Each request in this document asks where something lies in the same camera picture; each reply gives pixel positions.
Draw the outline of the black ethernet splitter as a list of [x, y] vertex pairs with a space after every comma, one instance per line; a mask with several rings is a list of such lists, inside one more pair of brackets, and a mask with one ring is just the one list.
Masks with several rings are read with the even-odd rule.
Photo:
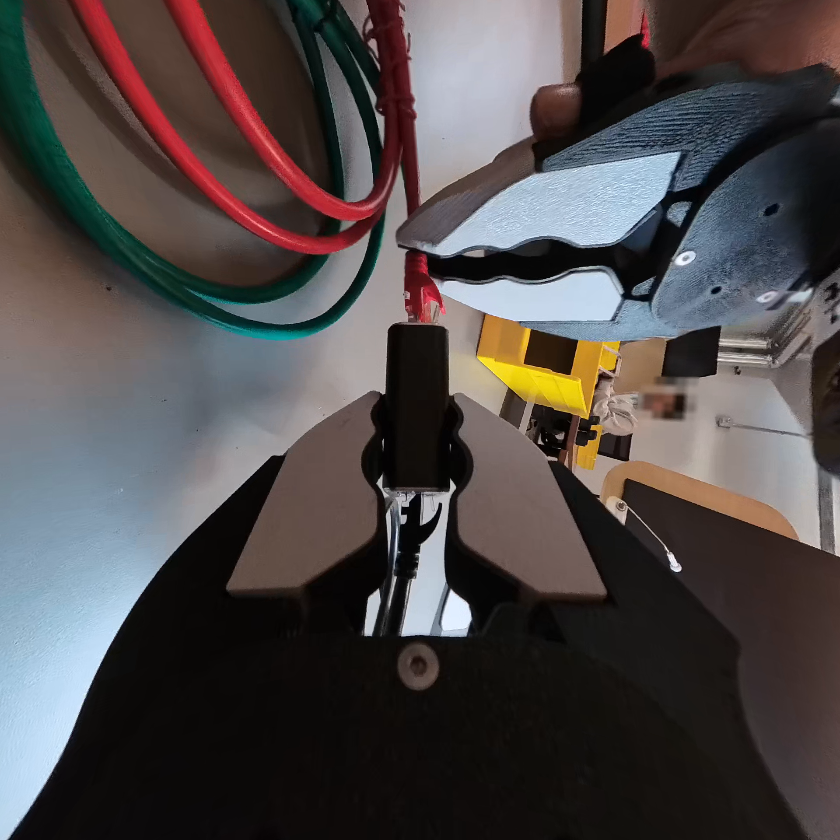
[[383, 431], [384, 487], [445, 493], [448, 474], [448, 331], [400, 322], [387, 332]]

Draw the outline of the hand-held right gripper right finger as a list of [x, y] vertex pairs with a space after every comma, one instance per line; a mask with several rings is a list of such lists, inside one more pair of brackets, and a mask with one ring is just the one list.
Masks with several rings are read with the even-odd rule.
[[602, 602], [606, 587], [543, 452], [463, 393], [454, 442], [466, 474], [450, 512], [456, 545], [527, 601]]

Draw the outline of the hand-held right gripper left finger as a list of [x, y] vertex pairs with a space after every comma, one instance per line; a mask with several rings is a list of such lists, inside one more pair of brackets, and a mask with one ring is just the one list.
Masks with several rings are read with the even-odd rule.
[[367, 392], [291, 446], [234, 571], [233, 596], [300, 596], [374, 539], [382, 495], [363, 469], [382, 399]]

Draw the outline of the book stand with black board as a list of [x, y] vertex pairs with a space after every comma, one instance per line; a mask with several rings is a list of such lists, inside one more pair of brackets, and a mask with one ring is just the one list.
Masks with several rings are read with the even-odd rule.
[[718, 373], [721, 327], [687, 332], [665, 344], [661, 371], [666, 379], [700, 379]]
[[737, 639], [756, 717], [838, 724], [836, 555], [791, 537], [769, 506], [645, 462], [611, 469], [602, 499], [628, 503], [627, 524], [670, 548], [677, 576]]

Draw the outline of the person's left hand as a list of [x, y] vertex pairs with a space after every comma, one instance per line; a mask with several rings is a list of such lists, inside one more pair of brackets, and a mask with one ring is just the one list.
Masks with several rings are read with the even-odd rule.
[[749, 77], [824, 66], [839, 71], [838, 1], [643, 2], [648, 46], [635, 35], [572, 83], [538, 89], [532, 139], [557, 140], [657, 81], [719, 65]]

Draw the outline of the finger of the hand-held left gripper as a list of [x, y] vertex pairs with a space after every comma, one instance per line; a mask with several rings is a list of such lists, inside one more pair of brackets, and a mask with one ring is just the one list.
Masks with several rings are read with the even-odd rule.
[[514, 322], [609, 322], [650, 273], [585, 257], [429, 257], [444, 298]]
[[435, 257], [510, 251], [539, 240], [614, 245], [666, 195], [679, 152], [538, 172], [524, 142], [426, 200], [396, 243]]

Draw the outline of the yellow storage bin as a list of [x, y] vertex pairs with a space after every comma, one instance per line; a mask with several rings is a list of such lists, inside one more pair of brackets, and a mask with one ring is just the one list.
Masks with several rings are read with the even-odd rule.
[[525, 403], [588, 418], [603, 372], [613, 372], [619, 342], [566, 339], [486, 315], [476, 357]]

